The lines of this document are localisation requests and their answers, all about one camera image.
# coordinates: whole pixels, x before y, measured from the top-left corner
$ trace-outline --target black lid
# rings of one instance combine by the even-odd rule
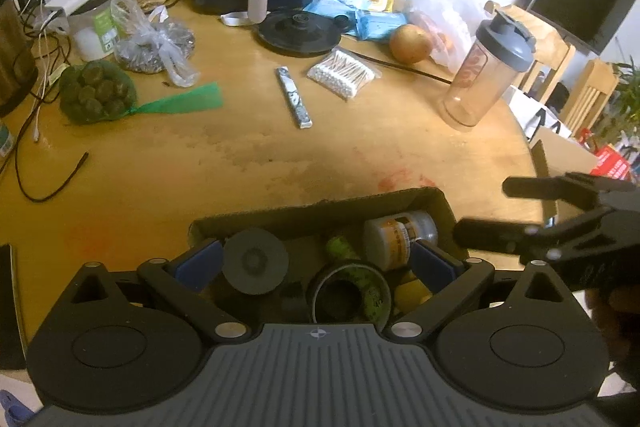
[[[492,20],[482,21],[476,38],[498,60],[524,73],[533,64],[536,38],[521,23],[498,11]]]
[[[276,52],[297,57],[328,53],[352,24],[348,17],[323,17],[301,10],[272,12],[258,26],[259,37]]]

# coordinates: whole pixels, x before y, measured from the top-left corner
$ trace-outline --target label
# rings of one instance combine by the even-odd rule
[[[5,158],[14,147],[14,137],[9,132],[9,128],[0,121],[0,156]]]
[[[113,23],[111,11],[108,8],[94,17],[94,29],[100,39],[102,50],[105,53],[113,51],[113,47],[118,40],[118,30]]]
[[[468,89],[476,81],[486,62],[486,54],[480,46],[475,44],[462,63],[458,74],[453,79],[453,84],[456,87]]]
[[[623,180],[628,174],[630,169],[629,162],[611,144],[599,149],[596,152],[596,156],[598,165],[591,170],[590,173],[592,175]]]
[[[62,75],[62,72],[64,70],[66,70],[66,68],[68,68],[69,65],[65,64],[64,62],[62,64],[60,64],[53,73],[51,73],[49,75],[49,79],[47,81],[47,87],[53,86],[53,84],[55,84],[58,79],[60,78],[60,76]]]
[[[411,253],[411,243],[418,234],[415,223],[406,216],[389,219],[380,225],[389,250],[387,270],[406,266]]]

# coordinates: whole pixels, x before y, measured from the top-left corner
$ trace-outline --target wet wipes package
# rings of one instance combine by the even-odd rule
[[[386,42],[400,26],[407,24],[403,13],[362,11],[356,13],[356,31],[363,41]]]
[[[334,18],[345,15],[351,23],[346,34],[362,41],[388,41],[391,34],[407,24],[403,13],[369,11],[369,0],[312,0],[305,11]]]
[[[346,34],[357,37],[357,12],[371,6],[369,0],[312,0],[305,7],[305,12],[315,13],[333,19],[338,15],[345,15],[351,23],[351,30]]]

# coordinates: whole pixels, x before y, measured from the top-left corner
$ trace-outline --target blue gripper pad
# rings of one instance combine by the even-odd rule
[[[465,270],[462,261],[426,241],[411,245],[409,267],[434,294],[456,280]]]
[[[210,240],[171,261],[169,272],[183,286],[199,293],[222,271],[224,255],[220,241]]]

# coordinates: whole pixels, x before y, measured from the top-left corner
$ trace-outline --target plastic bag of cotton swabs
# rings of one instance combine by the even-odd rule
[[[334,48],[322,62],[311,68],[306,76],[341,98],[350,100],[359,90],[381,75],[379,71],[372,69],[344,49]]]

